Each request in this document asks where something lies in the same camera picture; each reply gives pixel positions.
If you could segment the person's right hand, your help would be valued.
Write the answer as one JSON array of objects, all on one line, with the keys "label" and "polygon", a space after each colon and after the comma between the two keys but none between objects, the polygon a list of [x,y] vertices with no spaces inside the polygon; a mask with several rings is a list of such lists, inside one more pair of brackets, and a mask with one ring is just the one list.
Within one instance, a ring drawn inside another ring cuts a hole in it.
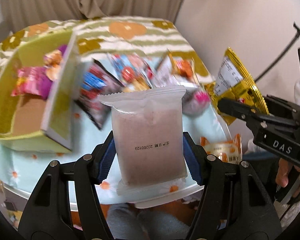
[{"label": "person's right hand", "polygon": [[[286,187],[289,183],[288,175],[292,169],[293,165],[286,161],[285,159],[279,160],[279,169],[276,175],[276,183],[281,187]],[[294,165],[294,168],[300,172],[300,167]],[[300,197],[300,186],[295,190],[292,195],[293,198]]]}]

